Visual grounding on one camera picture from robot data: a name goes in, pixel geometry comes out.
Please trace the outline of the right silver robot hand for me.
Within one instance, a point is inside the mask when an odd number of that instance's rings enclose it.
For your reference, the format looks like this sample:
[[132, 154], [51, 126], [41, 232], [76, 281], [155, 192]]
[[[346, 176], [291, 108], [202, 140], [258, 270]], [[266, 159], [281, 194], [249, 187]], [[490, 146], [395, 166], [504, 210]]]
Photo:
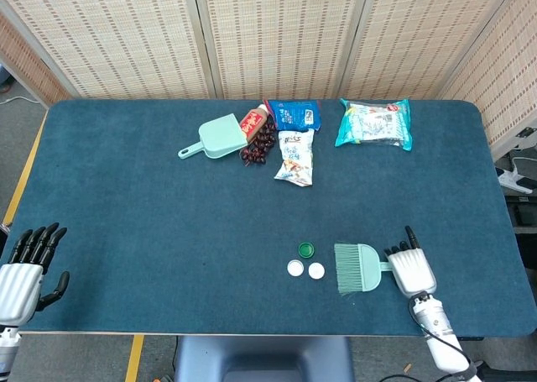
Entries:
[[385, 249], [398, 288], [407, 298], [422, 292], [433, 294], [437, 283], [430, 264], [410, 226], [404, 228], [408, 241]]

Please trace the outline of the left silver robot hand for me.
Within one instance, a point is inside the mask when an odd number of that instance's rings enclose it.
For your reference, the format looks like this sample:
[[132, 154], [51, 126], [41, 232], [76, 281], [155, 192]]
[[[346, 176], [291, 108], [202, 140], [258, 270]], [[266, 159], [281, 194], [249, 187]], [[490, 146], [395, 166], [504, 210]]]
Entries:
[[55, 289], [43, 294], [42, 284], [48, 274], [60, 240], [67, 229], [57, 222], [47, 227], [28, 229], [16, 240], [8, 262], [1, 266], [1, 327], [21, 327], [36, 312], [59, 301], [65, 294], [70, 273], [60, 275]]

